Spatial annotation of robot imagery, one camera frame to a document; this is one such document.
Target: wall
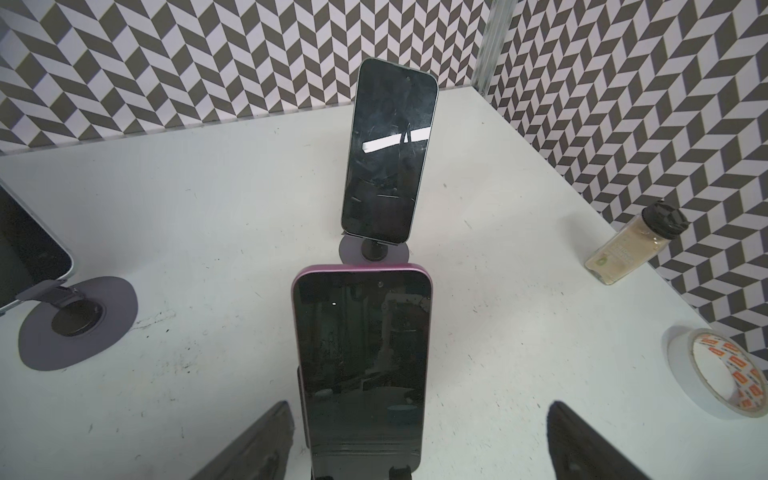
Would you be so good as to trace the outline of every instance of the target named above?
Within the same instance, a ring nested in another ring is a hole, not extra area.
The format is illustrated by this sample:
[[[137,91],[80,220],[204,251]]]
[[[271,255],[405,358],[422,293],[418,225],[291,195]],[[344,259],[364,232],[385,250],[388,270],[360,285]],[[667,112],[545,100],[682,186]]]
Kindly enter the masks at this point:
[[[8,0],[0,151],[347,102],[369,56],[468,84],[487,20],[483,0]]]
[[[692,227],[651,263],[764,370],[767,5],[521,0],[489,92],[614,228],[683,208]]]

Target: silver-framed smartphone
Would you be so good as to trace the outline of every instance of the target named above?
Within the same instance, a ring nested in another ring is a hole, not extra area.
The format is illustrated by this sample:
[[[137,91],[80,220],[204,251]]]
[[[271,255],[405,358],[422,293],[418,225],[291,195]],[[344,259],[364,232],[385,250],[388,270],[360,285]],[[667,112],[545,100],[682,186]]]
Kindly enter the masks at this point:
[[[437,105],[429,73],[378,58],[360,65],[341,224],[383,243],[408,240]]]
[[[318,265],[293,281],[315,480],[387,480],[422,454],[432,281],[418,265]]]
[[[0,181],[0,313],[43,280],[66,280],[74,258],[56,236]]]

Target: black and white wallpaper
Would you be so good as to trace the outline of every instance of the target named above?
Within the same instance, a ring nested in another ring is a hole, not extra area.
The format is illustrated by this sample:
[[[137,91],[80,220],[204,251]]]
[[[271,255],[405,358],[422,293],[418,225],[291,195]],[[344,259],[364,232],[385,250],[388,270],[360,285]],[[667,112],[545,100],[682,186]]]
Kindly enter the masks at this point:
[[[470,82],[484,0],[4,0],[0,152],[347,102],[369,56]]]
[[[521,0],[489,100],[619,229],[691,228],[651,263],[768,369],[768,0]]]

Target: clear plastic bottle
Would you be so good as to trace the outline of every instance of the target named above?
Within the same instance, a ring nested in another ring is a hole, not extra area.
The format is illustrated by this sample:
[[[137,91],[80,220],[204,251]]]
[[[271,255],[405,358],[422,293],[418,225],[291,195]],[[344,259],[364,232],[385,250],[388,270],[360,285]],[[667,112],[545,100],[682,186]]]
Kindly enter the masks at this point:
[[[611,285],[661,252],[688,225],[683,212],[659,200],[624,225],[584,266]]]

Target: black bottle cap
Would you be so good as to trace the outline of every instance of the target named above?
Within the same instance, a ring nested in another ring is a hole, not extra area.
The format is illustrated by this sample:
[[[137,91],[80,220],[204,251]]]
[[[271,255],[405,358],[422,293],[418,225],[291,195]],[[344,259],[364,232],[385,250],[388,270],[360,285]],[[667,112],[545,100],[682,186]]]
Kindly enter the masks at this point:
[[[667,205],[662,200],[643,209],[643,222],[656,234],[667,240],[674,240],[685,230],[690,222],[683,212]]]

